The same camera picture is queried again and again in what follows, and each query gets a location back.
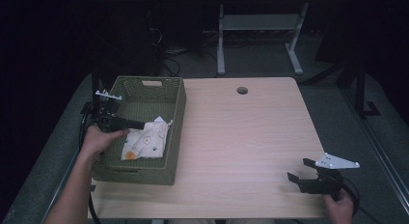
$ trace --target dark background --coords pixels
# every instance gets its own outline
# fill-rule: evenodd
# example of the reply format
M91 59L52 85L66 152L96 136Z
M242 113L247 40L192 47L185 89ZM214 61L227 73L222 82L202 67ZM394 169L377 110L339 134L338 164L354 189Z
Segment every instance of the dark background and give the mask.
M108 88L118 74L156 75L163 56L151 27L201 51L202 31L217 25L215 5L86 1L0 0L1 219L86 75L98 68ZM317 1L303 28L326 31L319 61L358 53L406 123L408 1Z

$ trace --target gray floor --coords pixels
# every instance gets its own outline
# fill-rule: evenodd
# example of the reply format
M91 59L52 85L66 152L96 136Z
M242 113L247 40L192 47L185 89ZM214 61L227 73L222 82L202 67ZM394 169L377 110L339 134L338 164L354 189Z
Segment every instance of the gray floor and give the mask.
M331 65L314 61L320 44L320 36L302 36L296 47L296 53L304 69L303 75L295 75L286 55L284 43L290 34L259 35L251 39L253 44L240 48L226 48L226 75L224 77L293 77L303 81L327 69ZM184 53L172 59L180 64L179 76L183 78L209 78L216 75L216 47L208 47L205 54ZM166 61L176 71L177 65ZM361 205L382 223L409 223L409 216L399 202L378 157L373 149L373 141L363 130L362 120L357 118L350 105L350 95L354 88L342 91L335 85L338 73L334 73L313 86L300 86L300 91L313 119L316 131L324 150L330 154L359 161L360 169L342 170L342 174L351 179L361 194ZM405 184L409 184L409 127L385 98L379 84L367 77L366 99L375 103L381 116L368 117L366 126L370 126L377 140ZM77 147L77 127L82 104L90 99L90 78L74 94L60 123L50 136L43 154L27 179L14 202L9 219L5 223L39 223L43 212L49 206L54 191L67 171L70 156ZM29 201L37 201L36 206L28 206ZM326 219L301 220L304 223L329 223ZM102 220L102 223L150 223L150 220ZM292 220L277 220L277 224L295 223ZM367 215L359 211L353 223L373 223Z

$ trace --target basket handle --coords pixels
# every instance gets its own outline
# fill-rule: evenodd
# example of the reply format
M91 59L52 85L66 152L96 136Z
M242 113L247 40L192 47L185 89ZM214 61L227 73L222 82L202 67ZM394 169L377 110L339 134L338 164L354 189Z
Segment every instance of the basket handle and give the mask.
M161 86L162 86L162 81L147 81L147 80L142 80L142 85L144 85L144 86L161 87Z

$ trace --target table leg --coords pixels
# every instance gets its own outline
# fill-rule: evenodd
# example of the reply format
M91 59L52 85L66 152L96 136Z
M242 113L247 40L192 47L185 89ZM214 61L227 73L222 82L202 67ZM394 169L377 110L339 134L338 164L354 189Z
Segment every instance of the table leg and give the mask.
M219 45L217 46L217 74L224 75L225 73L225 54L223 52L223 4L221 4L219 14Z
M296 74L303 74L303 70L301 69L300 63L298 62L297 55L295 54L295 45L297 44L298 37L300 36L301 28L303 27L304 23L304 18L307 12L308 8L308 3L304 3L303 7L301 8L301 12L298 15L297 22L295 24L294 28L294 37L292 38L292 41L289 43L286 43L286 52L288 53L289 60L292 63L292 67L294 68L294 71Z

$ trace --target grommet hole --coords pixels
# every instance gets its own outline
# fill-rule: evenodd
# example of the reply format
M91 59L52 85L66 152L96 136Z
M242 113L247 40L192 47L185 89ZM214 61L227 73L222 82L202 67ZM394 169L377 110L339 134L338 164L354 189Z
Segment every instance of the grommet hole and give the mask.
M240 95L246 95L247 93L249 93L249 90L247 88L245 88L245 87L239 87L239 88L237 88L237 92Z

